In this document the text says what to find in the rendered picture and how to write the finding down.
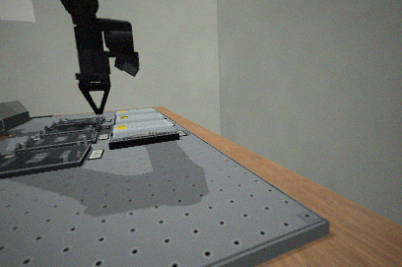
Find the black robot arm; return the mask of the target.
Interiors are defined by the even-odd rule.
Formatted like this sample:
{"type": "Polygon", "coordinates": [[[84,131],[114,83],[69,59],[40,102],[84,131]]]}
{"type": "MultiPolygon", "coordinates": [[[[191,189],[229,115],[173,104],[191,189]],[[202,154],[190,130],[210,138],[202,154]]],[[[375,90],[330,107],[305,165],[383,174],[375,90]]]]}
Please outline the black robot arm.
{"type": "Polygon", "coordinates": [[[98,0],[60,1],[71,15],[73,25],[77,25],[74,27],[77,50],[103,49],[104,43],[108,47],[109,51],[90,50],[93,73],[110,74],[108,57],[116,57],[114,67],[135,77],[140,68],[138,52],[134,52],[131,24],[127,21],[97,18],[98,0]]]}

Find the grey operator panel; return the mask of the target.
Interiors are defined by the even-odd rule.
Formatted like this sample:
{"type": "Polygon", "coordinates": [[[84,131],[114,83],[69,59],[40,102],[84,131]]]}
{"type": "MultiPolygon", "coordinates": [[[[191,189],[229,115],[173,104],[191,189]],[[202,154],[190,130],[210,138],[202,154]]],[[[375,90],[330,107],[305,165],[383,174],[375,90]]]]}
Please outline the grey operator panel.
{"type": "Polygon", "coordinates": [[[0,103],[0,131],[6,131],[32,118],[50,117],[53,115],[30,117],[29,111],[18,101],[0,103]],[[4,129],[3,129],[4,128],[4,129]]]}

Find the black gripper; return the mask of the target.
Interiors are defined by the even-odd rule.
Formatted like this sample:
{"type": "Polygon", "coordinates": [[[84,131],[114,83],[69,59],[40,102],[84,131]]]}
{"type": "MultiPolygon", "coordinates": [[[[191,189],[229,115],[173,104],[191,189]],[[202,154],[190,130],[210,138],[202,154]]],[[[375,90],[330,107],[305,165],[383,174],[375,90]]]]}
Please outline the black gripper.
{"type": "Polygon", "coordinates": [[[78,87],[91,108],[95,112],[96,115],[102,114],[105,103],[107,100],[107,96],[110,90],[110,80],[108,73],[93,73],[92,60],[90,50],[103,50],[97,48],[87,48],[87,49],[79,49],[78,51],[78,60],[80,73],[75,73],[76,80],[79,80],[78,87]],[[92,74],[81,74],[81,73],[92,73],[92,74]],[[87,76],[87,75],[95,75],[95,76],[87,76]],[[87,80],[86,80],[87,77],[87,80]],[[91,83],[91,82],[99,82],[99,83],[91,83]],[[89,84],[88,84],[89,83],[89,84]],[[104,85],[103,83],[109,83],[104,85]],[[94,103],[89,92],[92,91],[104,91],[103,97],[101,100],[100,108],[97,108],[94,103]]]}

